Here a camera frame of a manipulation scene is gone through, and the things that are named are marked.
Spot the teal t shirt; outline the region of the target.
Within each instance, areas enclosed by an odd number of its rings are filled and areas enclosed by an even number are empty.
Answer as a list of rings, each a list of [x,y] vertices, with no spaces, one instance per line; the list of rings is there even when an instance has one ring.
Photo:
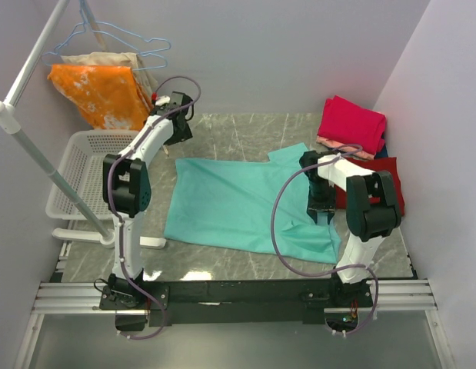
[[[336,264],[341,239],[333,223],[306,212],[308,179],[291,176],[306,152],[299,143],[267,162],[176,160],[177,181],[164,236],[191,244]]]

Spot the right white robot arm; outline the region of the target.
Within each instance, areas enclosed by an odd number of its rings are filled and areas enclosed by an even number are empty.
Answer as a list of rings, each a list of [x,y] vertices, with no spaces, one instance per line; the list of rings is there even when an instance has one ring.
[[[316,224],[322,215],[332,219],[335,189],[345,193],[348,241],[337,263],[340,281],[329,288],[331,302],[345,307],[356,297],[353,284],[368,276],[367,267],[380,244],[401,223],[394,179],[389,171],[363,168],[329,151],[307,151],[299,164],[309,181],[307,214]]]

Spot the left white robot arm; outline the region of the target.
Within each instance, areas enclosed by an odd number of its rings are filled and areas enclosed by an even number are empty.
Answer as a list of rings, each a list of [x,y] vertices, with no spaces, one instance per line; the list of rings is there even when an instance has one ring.
[[[129,309],[140,307],[145,299],[141,227],[151,201],[148,166],[163,146],[192,137],[186,116],[193,115],[193,103],[189,95],[178,91],[156,98],[131,143],[103,160],[102,195],[112,213],[116,253],[108,287]]]

